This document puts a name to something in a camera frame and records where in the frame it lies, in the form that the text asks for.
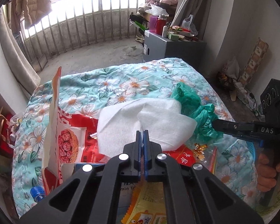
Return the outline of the right hand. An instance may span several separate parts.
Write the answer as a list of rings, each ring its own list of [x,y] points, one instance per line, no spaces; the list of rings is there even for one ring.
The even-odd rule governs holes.
[[[276,186],[277,180],[275,177],[277,173],[280,173],[280,163],[275,168],[270,167],[268,157],[265,154],[260,153],[256,165],[256,171],[257,189],[265,193]]]

